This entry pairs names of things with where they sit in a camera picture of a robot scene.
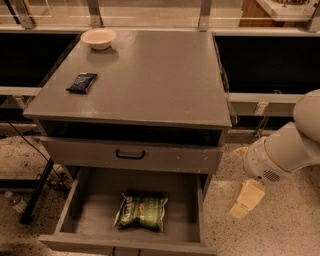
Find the black stand leg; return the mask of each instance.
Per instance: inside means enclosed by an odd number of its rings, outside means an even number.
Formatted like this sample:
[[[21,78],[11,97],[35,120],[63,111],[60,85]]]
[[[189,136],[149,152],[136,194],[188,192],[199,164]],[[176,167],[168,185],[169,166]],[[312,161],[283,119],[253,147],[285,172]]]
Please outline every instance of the black stand leg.
[[[33,191],[33,194],[29,200],[29,203],[27,205],[26,210],[24,211],[21,219],[20,219],[20,224],[30,224],[32,222],[32,211],[38,201],[38,198],[42,192],[43,186],[46,183],[48,176],[52,170],[53,167],[53,161],[51,159],[49,159],[47,166],[45,167],[42,175],[41,175],[41,179],[40,182],[38,184],[38,186],[36,187],[36,189]]]

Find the small white bowl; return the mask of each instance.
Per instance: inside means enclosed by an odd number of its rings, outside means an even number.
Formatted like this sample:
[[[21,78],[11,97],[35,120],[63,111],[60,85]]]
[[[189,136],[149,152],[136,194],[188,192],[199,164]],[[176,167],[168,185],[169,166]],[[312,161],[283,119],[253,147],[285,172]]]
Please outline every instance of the small white bowl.
[[[95,50],[107,49],[115,38],[116,33],[106,28],[90,29],[81,35],[81,41],[89,44]]]

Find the metal pole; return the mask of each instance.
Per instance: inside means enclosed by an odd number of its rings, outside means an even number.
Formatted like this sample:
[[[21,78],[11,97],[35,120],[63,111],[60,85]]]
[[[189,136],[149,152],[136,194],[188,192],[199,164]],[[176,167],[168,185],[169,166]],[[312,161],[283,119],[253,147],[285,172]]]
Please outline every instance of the metal pole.
[[[307,31],[311,33],[318,32],[320,30],[320,1],[318,1],[318,4],[316,6],[316,9],[309,20],[309,22],[306,25]]]
[[[207,31],[209,28],[211,11],[211,0],[202,0],[200,8],[200,18],[199,18],[199,30]]]
[[[100,14],[98,0],[87,0],[87,2],[91,18],[91,27],[101,28],[103,26],[103,21]]]

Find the chip bag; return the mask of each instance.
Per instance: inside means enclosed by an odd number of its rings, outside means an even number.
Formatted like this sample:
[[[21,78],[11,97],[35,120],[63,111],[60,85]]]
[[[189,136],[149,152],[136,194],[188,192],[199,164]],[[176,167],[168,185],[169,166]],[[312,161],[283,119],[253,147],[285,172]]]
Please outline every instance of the chip bag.
[[[123,196],[124,200],[114,222],[116,227],[140,226],[153,231],[163,231],[167,197],[161,194],[137,192]]]

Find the floor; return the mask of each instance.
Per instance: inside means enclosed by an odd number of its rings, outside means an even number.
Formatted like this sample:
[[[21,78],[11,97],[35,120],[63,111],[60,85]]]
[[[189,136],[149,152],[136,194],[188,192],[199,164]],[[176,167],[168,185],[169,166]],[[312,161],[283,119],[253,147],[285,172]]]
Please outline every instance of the floor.
[[[34,125],[15,125],[20,132],[37,131]],[[7,124],[0,123],[0,177],[34,178],[46,162]],[[26,137],[45,155],[37,135]],[[248,177],[236,149],[255,141],[252,130],[231,130],[224,155],[204,202],[207,246],[218,256],[317,256],[320,252],[320,168],[308,167],[281,184],[266,187],[266,196],[244,219],[229,211],[241,184]],[[46,185],[33,212],[34,221],[21,225],[18,214],[0,193],[1,256],[84,256],[54,252],[38,241],[52,234],[65,202],[62,191]],[[29,191],[16,191],[28,199]]]

